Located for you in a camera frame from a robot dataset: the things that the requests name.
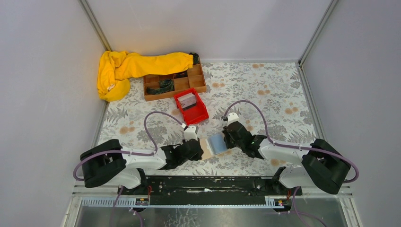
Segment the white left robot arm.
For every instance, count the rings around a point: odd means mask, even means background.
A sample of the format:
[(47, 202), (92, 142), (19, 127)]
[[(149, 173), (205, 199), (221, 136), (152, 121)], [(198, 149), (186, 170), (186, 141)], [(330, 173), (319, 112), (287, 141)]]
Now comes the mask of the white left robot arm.
[(187, 161), (202, 160), (203, 154), (200, 140), (195, 139), (162, 146), (155, 153), (123, 151), (119, 140), (112, 139), (82, 153), (73, 176), (77, 181), (83, 181), (86, 188), (114, 183), (134, 189), (145, 183), (144, 169), (175, 169)]

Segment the red plastic bin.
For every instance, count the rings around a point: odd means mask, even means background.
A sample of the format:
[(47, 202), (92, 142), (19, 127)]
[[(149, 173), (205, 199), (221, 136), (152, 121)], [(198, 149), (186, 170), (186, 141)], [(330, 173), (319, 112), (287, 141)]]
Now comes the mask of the red plastic bin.
[[(186, 95), (188, 93), (195, 94), (197, 103), (194, 107), (183, 111), (177, 98), (180, 96)], [(194, 88), (190, 88), (190, 89), (187, 89), (180, 93), (177, 93), (176, 95), (174, 95), (174, 100), (176, 102), (177, 108), (179, 109), (179, 111), (181, 112), (181, 114), (183, 116), (184, 122), (187, 125), (198, 124), (202, 121), (209, 119), (209, 113), (207, 111), (207, 108), (206, 108), (204, 102), (201, 100), (199, 94), (197, 93), (197, 91)]]

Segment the beige card holder wallet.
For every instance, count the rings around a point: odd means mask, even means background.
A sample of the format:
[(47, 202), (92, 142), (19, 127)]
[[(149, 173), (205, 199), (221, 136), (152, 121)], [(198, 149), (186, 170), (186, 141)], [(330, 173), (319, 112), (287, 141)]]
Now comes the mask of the beige card holder wallet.
[(224, 142), (223, 133), (217, 133), (207, 138), (200, 139), (200, 146), (203, 150), (203, 155), (201, 156), (202, 160), (206, 160), (229, 151), (229, 148), (227, 148)]

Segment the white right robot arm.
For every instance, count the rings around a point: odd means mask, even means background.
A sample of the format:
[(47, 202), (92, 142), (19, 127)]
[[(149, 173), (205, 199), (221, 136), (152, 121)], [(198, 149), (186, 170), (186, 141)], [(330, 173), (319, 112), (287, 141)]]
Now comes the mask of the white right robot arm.
[(341, 154), (322, 139), (309, 146), (276, 141), (252, 135), (238, 121), (225, 126), (223, 134), (227, 148), (240, 148), (251, 158), (292, 163), (293, 167), (281, 168), (273, 177), (289, 189), (315, 186), (328, 194), (338, 194), (350, 170), (350, 164), (341, 159)]

